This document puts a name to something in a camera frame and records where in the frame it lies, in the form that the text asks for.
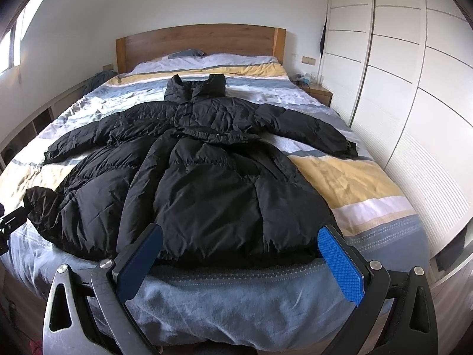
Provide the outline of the wooden nightstand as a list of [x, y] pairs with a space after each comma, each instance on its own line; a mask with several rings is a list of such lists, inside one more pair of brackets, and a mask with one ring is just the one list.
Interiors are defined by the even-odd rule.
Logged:
[[301, 83], [299, 87], [308, 95], [319, 101], [319, 103], [329, 107], [332, 101], [333, 93], [326, 88], [322, 87], [320, 84], [311, 83], [304, 84]]

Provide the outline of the wooden headboard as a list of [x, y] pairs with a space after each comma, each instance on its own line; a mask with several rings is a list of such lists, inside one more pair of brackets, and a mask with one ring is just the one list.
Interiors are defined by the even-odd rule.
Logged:
[[273, 56], [283, 62], [286, 30], [236, 23], [193, 24], [150, 30], [116, 39], [118, 73], [138, 64], [189, 48], [206, 54]]

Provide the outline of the beige wall switch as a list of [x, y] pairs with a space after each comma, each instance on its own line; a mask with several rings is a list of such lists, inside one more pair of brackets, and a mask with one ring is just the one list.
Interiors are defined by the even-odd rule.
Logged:
[[311, 58], [311, 57], [308, 57], [308, 56], [302, 56], [302, 63], [308, 64], [308, 65], [315, 65], [316, 60], [315, 60], [315, 58]]
[[113, 63], [110, 63], [110, 64], [107, 64], [107, 65], [104, 65], [103, 66], [103, 70], [104, 71], [111, 71], [114, 67], [114, 64]]

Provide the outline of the light blue pillow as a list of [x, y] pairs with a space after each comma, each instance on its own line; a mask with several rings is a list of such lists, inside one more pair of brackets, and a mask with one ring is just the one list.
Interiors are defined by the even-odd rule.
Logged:
[[137, 75], [162, 71], [189, 71], [194, 69], [208, 69], [211, 67], [254, 66], [268, 63], [280, 64], [273, 56], [244, 56], [220, 53], [207, 55], [205, 57], [186, 56], [171, 59], [154, 59], [141, 62], [129, 72], [129, 74]]

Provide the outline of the striped duvet cover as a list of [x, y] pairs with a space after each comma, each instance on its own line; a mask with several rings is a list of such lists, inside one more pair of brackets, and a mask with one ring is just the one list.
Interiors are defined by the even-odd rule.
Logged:
[[426, 267], [419, 216], [331, 108], [274, 61], [138, 67], [84, 95], [1, 174], [24, 205], [1, 264], [46, 298], [56, 269], [163, 248], [128, 309], [155, 345], [307, 348], [352, 310], [321, 258], [333, 225], [366, 260]]

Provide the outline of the beige wall switch right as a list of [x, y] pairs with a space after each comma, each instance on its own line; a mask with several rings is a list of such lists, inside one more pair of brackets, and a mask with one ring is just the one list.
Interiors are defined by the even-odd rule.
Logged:
[[302, 56], [302, 63], [308, 64], [308, 65], [315, 65], [316, 60], [315, 60], [315, 58], [311, 58], [311, 57], [308, 57], [308, 56]]

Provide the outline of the low white shelf unit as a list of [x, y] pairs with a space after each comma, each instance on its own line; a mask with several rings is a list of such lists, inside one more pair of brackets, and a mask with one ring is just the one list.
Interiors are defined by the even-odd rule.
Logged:
[[11, 159], [9, 159], [5, 162], [3, 158], [4, 150], [8, 149], [15, 139], [19, 139], [19, 150], [22, 150], [49, 123], [57, 119], [60, 114], [83, 97], [85, 86], [88, 85], [90, 81], [91, 77], [55, 96], [32, 114], [28, 115], [8, 135], [1, 138], [1, 172], [5, 170], [7, 164], [11, 161]]

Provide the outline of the beige wall switch left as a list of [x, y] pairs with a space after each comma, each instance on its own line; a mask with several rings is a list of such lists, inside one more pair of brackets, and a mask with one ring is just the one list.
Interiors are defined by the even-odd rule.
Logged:
[[107, 65], [104, 65], [103, 66], [103, 70], [104, 71], [111, 71], [114, 67], [114, 64], [113, 63], [110, 63], [110, 64], [107, 64]]

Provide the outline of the black puffer coat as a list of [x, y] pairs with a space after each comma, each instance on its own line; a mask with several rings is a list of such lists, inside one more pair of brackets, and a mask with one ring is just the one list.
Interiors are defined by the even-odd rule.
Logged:
[[85, 260], [118, 255], [149, 224], [163, 229], [160, 260], [180, 267], [267, 268], [319, 257], [318, 231], [335, 217], [278, 135], [338, 158], [358, 153], [307, 114], [227, 96], [225, 77], [169, 79], [161, 101], [74, 129], [45, 163], [82, 156], [57, 189], [23, 202], [46, 240]]

